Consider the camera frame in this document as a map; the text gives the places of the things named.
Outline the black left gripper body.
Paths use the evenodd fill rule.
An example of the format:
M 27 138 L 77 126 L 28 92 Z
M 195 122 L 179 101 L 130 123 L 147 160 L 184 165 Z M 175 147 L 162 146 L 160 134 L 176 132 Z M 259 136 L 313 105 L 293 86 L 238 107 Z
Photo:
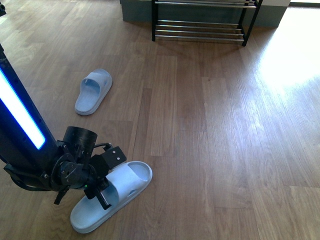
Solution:
M 102 167 L 102 154 L 92 156 L 82 150 L 72 154 L 65 149 L 58 152 L 50 175 L 51 186 L 59 187 L 54 204 L 59 205 L 70 189 L 83 190 L 91 200 L 110 186 L 107 180 L 110 170 Z

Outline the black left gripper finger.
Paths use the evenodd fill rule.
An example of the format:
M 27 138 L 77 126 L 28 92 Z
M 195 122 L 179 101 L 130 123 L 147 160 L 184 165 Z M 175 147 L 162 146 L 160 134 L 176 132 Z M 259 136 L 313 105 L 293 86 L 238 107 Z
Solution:
M 100 191 L 98 194 L 97 194 L 97 199 L 98 199 L 98 201 L 99 201 L 99 203 L 101 204 L 101 206 L 102 206 L 102 208 L 104 209 L 104 210 L 107 210 L 107 209 L 109 209 L 111 206 L 112 206 L 112 204 L 110 204 L 108 201 L 107 201 L 107 197 L 106 197 L 106 189 L 104 189 L 104 190 L 102 190 L 102 191 Z

